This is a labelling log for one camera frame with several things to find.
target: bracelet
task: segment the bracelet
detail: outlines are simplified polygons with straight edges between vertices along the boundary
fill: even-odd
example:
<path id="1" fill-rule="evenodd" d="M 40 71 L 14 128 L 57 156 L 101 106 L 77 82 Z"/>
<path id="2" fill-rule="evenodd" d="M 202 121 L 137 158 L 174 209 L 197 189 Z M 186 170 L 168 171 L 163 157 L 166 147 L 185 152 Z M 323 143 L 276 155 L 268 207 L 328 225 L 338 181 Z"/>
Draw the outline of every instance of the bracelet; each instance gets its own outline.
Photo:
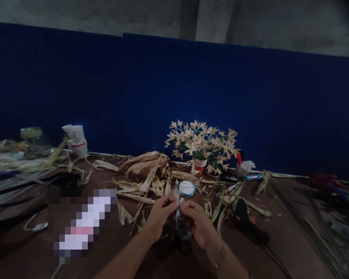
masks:
<path id="1" fill-rule="evenodd" d="M 224 248 L 222 248 L 222 258 L 219 260 L 218 263 L 214 264 L 216 269 L 218 269 L 220 267 L 222 260 L 225 258 L 225 250 L 226 250 L 226 243 L 224 242 Z"/>

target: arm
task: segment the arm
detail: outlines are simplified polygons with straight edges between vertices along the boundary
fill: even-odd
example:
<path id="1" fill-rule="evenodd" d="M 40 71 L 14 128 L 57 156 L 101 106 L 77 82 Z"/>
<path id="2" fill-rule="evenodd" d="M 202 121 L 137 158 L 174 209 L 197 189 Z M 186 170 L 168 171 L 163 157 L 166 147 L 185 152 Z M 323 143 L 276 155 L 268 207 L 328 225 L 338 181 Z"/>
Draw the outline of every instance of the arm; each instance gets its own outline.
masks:
<path id="1" fill-rule="evenodd" d="M 133 278 L 150 247 L 158 241 L 168 216 L 179 206 L 173 196 L 155 201 L 145 227 L 95 276 L 95 279 Z"/>
<path id="2" fill-rule="evenodd" d="M 205 250 L 212 266 L 215 267 L 215 263 L 220 262 L 217 278 L 249 278 L 249 273 L 227 245 L 223 254 L 225 243 L 200 205 L 187 201 L 181 206 L 181 212 L 194 221 L 191 232 L 199 246 Z"/>

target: red object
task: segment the red object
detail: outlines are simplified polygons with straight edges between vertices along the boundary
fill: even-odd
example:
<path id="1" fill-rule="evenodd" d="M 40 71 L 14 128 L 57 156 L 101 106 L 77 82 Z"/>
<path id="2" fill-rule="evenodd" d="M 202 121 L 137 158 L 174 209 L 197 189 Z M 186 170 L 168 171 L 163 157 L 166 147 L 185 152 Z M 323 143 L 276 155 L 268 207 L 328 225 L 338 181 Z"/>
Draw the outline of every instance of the red object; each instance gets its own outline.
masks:
<path id="1" fill-rule="evenodd" d="M 240 154 L 237 154 L 237 159 L 238 159 L 238 165 L 242 163 L 242 157 Z"/>
<path id="2" fill-rule="evenodd" d="M 200 177 L 201 175 L 202 175 L 202 172 L 203 172 L 203 170 L 204 170 L 204 167 L 197 167 L 197 166 L 194 166 L 194 169 L 196 170 L 196 171 L 199 171 L 198 173 L 197 173 L 197 177 Z"/>

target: hand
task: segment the hand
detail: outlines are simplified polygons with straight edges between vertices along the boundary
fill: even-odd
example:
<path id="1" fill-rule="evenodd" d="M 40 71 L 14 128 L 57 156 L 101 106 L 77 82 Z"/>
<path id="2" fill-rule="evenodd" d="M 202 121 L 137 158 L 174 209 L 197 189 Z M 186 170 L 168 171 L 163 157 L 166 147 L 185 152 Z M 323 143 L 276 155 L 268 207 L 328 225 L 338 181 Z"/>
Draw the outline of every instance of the hand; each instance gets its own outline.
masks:
<path id="1" fill-rule="evenodd" d="M 179 205 L 178 200 L 170 195 L 157 199 L 142 231 L 149 234 L 153 242 L 157 242 L 168 216 L 175 212 Z"/>
<path id="2" fill-rule="evenodd" d="M 211 263 L 217 262 L 216 259 L 222 252 L 224 241 L 217 234 L 203 208 L 199 204 L 188 200 L 181 205 L 180 210 L 183 215 L 194 221 L 191 233 L 198 245 L 205 250 Z"/>

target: flower bouquet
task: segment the flower bouquet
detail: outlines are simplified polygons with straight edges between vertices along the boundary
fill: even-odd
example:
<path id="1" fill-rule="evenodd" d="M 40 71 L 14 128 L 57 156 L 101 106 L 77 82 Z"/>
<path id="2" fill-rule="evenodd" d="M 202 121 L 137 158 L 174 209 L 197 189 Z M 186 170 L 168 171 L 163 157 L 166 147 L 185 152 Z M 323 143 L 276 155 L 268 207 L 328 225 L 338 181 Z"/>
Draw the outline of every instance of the flower bouquet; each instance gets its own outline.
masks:
<path id="1" fill-rule="evenodd" d="M 227 170 L 229 164 L 224 161 L 229 160 L 232 155 L 237 157 L 240 149 L 235 149 L 234 139 L 237 133 L 229 128 L 229 132 L 220 132 L 216 127 L 207 127 L 204 122 L 184 124 L 182 121 L 172 122 L 169 127 L 171 130 L 168 139 L 165 141 L 166 146 L 174 145 L 173 154 L 181 158 L 184 154 L 192 155 L 195 162 L 195 168 L 200 165 L 199 161 L 205 161 L 203 167 L 198 170 L 201 174 L 204 166 L 208 161 L 207 172 L 210 174 L 221 174 L 221 169 Z"/>

